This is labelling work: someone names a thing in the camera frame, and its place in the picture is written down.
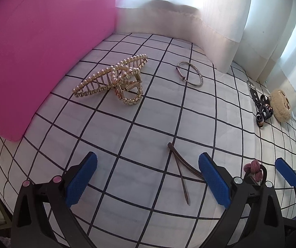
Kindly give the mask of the beige sloth plush charm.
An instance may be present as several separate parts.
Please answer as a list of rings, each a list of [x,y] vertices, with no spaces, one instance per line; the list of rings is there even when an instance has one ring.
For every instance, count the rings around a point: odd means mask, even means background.
[[[274,117],[280,123],[288,122],[291,119],[291,106],[283,90],[275,89],[270,93],[270,104]]]

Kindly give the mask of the gold pearl hair claw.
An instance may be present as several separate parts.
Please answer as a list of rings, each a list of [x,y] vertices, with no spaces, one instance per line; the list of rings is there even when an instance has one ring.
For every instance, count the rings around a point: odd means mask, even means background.
[[[141,69],[147,62],[146,54],[128,57],[85,78],[72,90],[72,94],[84,97],[114,90],[124,104],[137,104],[143,96]]]

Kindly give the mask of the white curtain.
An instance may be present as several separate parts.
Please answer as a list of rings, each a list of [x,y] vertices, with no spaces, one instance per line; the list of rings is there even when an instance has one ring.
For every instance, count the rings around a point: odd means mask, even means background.
[[[117,31],[192,42],[221,72],[235,62],[285,91],[296,117],[296,0],[116,0],[116,9]]]

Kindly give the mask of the black floral bow keychain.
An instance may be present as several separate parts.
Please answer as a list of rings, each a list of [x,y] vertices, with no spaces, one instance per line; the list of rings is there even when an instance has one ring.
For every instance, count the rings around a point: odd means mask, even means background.
[[[251,81],[247,81],[247,86],[257,110],[256,124],[259,128],[262,128],[266,120],[269,120],[273,116],[273,108],[270,104],[270,99],[265,95],[258,96],[256,87]]]

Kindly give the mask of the pink plastic tub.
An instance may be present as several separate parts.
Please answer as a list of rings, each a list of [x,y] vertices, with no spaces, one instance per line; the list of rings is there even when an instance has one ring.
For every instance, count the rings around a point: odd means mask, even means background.
[[[18,141],[48,94],[114,31],[116,0],[0,0],[0,136]]]

